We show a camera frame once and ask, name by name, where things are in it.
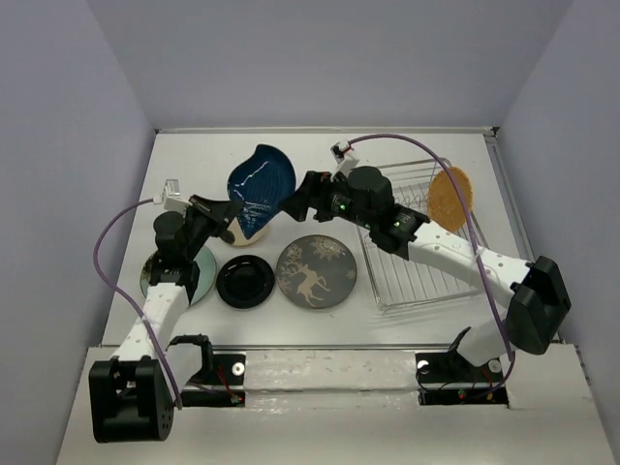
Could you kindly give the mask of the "round woven wicker plate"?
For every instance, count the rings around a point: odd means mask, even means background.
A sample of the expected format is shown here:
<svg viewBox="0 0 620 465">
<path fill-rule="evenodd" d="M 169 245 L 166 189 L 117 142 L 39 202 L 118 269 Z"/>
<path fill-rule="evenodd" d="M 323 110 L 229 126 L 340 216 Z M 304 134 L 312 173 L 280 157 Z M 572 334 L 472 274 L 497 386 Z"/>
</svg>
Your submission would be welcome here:
<svg viewBox="0 0 620 465">
<path fill-rule="evenodd" d="M 456 181 L 467 210 L 471 212 L 474 194 L 469 177 L 458 167 L 450 167 L 449 173 Z M 466 224 L 461 202 L 445 170 L 435 175 L 428 188 L 427 216 L 451 233 L 456 233 Z"/>
</svg>

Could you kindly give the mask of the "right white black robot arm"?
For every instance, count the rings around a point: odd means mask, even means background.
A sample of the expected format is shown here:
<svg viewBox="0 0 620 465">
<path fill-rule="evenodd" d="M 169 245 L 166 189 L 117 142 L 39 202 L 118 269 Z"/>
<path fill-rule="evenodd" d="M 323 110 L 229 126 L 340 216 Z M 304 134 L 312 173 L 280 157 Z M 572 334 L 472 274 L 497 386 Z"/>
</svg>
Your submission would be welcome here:
<svg viewBox="0 0 620 465">
<path fill-rule="evenodd" d="M 380 250 L 430 265 L 484 291 L 492 321 L 464 328 L 443 356 L 448 372 L 458 380 L 471 378 L 502 355 L 545 354 L 571 308 L 555 261 L 540 256 L 527 262 L 481 247 L 473 237 L 458 236 L 397 203 L 391 182 L 375 167 L 349 173 L 310 170 L 299 186 L 270 172 L 238 167 L 229 177 L 228 196 L 242 206 L 236 218 L 246 236 L 280 212 L 303 222 L 313 209 L 318 222 L 351 222 L 368 230 Z"/>
</svg>

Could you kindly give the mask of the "dark blue leaf-shaped plate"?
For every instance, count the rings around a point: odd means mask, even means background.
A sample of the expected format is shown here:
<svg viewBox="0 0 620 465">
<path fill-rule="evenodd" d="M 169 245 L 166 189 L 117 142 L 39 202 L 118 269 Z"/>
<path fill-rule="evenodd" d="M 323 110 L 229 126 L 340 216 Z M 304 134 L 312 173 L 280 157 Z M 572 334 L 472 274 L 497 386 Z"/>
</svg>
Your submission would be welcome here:
<svg viewBox="0 0 620 465">
<path fill-rule="evenodd" d="M 258 144 L 228 178 L 232 201 L 243 202 L 236 218 L 246 239 L 261 231 L 280 211 L 280 203 L 296 188 L 295 168 L 280 149 Z"/>
</svg>

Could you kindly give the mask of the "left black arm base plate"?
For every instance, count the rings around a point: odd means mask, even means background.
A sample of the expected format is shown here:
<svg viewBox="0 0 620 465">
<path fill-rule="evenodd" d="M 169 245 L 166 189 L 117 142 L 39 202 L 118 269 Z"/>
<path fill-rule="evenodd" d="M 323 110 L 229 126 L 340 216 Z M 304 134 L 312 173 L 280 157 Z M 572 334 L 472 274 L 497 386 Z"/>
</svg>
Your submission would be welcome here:
<svg viewBox="0 0 620 465">
<path fill-rule="evenodd" d="M 187 408 L 243 408 L 246 354 L 215 351 L 212 366 L 197 372 L 181 392 Z"/>
</svg>

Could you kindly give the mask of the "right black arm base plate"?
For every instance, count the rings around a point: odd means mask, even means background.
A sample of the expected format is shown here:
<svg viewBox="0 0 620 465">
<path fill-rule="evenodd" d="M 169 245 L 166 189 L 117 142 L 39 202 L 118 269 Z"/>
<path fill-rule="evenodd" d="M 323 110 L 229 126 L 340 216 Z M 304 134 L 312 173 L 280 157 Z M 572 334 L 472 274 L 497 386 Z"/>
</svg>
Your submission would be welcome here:
<svg viewBox="0 0 620 465">
<path fill-rule="evenodd" d="M 509 405 L 504 371 L 499 358 L 475 367 L 453 364 L 452 354 L 416 353 L 418 401 L 422 407 Z"/>
</svg>

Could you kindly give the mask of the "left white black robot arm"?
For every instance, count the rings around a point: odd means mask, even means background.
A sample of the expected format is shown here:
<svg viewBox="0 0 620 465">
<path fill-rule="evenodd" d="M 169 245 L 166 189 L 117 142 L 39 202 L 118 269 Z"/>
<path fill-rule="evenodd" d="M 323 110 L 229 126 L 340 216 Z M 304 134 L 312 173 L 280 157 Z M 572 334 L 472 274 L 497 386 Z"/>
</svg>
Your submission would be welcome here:
<svg viewBox="0 0 620 465">
<path fill-rule="evenodd" d="M 164 441 L 181 392 L 214 371 L 207 336 L 173 335 L 200 282 L 196 257 L 211 237 L 228 234 L 241 201 L 192 196 L 167 207 L 153 222 L 156 251 L 145 303 L 125 340 L 88 374 L 94 439 L 101 444 Z"/>
</svg>

